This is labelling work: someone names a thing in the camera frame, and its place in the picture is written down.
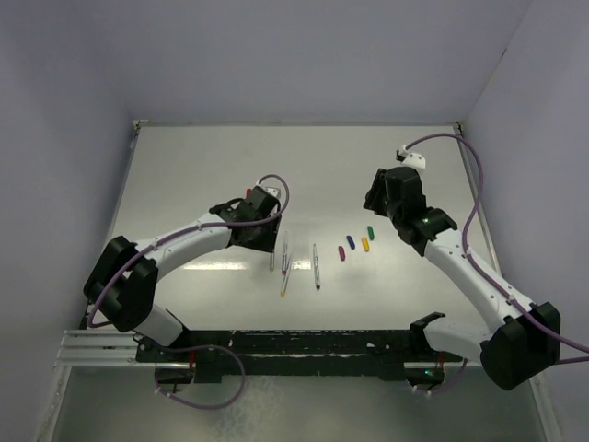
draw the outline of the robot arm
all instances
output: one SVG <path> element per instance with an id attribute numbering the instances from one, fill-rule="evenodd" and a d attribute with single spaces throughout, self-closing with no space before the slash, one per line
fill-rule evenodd
<path id="1" fill-rule="evenodd" d="M 134 330 L 160 345 L 180 345 L 187 330 L 170 312 L 154 304 L 157 282 L 186 262 L 214 250 L 241 246 L 273 252 L 281 217 L 255 224 L 268 218 L 279 205 L 275 196 L 258 185 L 246 199 L 218 204 L 193 223 L 165 235 L 136 243 L 125 237 L 114 238 L 100 255 L 84 294 L 97 303 L 122 266 L 137 258 L 139 250 L 151 249 L 117 279 L 98 309 L 119 332 Z M 160 244 L 162 238 L 167 238 L 165 244 Z"/>
<path id="2" fill-rule="evenodd" d="M 559 343 L 539 331 L 510 304 L 510 299 L 542 324 L 560 332 L 560 314 L 549 303 L 537 306 L 512 288 L 476 252 L 464 250 L 462 234 L 443 210 L 428 207 L 419 175 L 424 159 L 414 154 L 407 167 L 379 169 L 366 194 L 364 208 L 387 216 L 399 237 L 444 272 L 477 309 L 486 328 L 472 327 L 433 313 L 411 324 L 417 342 L 425 349 L 447 351 L 481 362 L 501 388 L 511 390 L 559 360 Z M 467 254 L 511 295 L 503 297 L 470 265 Z"/>

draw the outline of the gray wall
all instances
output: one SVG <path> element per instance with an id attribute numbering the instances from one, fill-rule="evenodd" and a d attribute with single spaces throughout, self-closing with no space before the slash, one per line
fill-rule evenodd
<path id="1" fill-rule="evenodd" d="M 466 121 L 507 279 L 589 343 L 589 2 L 536 0 Z M 567 347 L 563 355 L 573 355 Z M 587 440 L 588 365 L 548 370 L 565 436 Z"/>
<path id="2" fill-rule="evenodd" d="M 105 238 L 131 123 L 60 0 L 0 4 L 0 440 L 31 440 Z"/>
<path id="3" fill-rule="evenodd" d="M 452 122 L 529 0 L 69 0 L 134 118 Z"/>

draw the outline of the marker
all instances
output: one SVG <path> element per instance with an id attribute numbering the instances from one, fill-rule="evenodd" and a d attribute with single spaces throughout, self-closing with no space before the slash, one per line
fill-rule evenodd
<path id="1" fill-rule="evenodd" d="M 319 257 L 317 256 L 317 244 L 313 244 L 313 264 L 315 271 L 315 288 L 321 288 L 321 280 L 319 279 Z"/>
<path id="2" fill-rule="evenodd" d="M 286 274 L 286 267 L 288 267 L 288 232 L 284 232 L 284 243 L 283 243 L 283 274 Z"/>
<path id="3" fill-rule="evenodd" d="M 353 238 L 350 235 L 348 235 L 346 238 L 348 239 L 348 243 L 350 244 L 350 249 L 354 250 L 356 248 L 356 245 L 353 243 Z"/>
<path id="4" fill-rule="evenodd" d="M 286 295 L 286 286 L 288 285 L 288 278 L 291 275 L 291 269 L 293 268 L 293 254 L 288 257 L 288 264 L 286 266 L 286 274 L 284 275 L 283 287 L 280 289 L 280 297 Z"/>

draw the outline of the white table surface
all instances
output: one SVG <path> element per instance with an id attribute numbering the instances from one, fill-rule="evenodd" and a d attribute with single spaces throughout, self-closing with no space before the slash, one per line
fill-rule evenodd
<path id="1" fill-rule="evenodd" d="M 452 126 L 186 126 L 144 127 L 133 153 L 112 236 L 152 238 L 244 196 L 267 173 L 291 188 L 277 242 L 289 232 L 294 269 L 286 297 L 269 255 L 233 247 L 209 253 L 166 276 L 156 303 L 192 329 L 406 329 L 433 311 L 482 324 L 454 285 L 397 236 L 390 221 L 362 208 L 376 170 L 395 167 L 395 151 Z M 423 189 L 461 226 L 473 204 L 456 141 L 415 149 L 427 158 Z M 361 237 L 375 240 L 364 252 Z M 471 244 L 489 258 L 479 220 Z M 350 250 L 351 235 L 356 250 Z M 314 286 L 317 243 L 321 289 Z M 346 249 L 341 262 L 338 246 Z"/>

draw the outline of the cable clip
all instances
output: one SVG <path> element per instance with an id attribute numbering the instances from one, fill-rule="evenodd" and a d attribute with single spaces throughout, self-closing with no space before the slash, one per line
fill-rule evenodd
<path id="1" fill-rule="evenodd" d="M 420 175 L 425 171 L 425 157 L 419 152 L 409 152 L 407 145 L 397 151 L 397 161 L 405 167 L 417 170 Z"/>

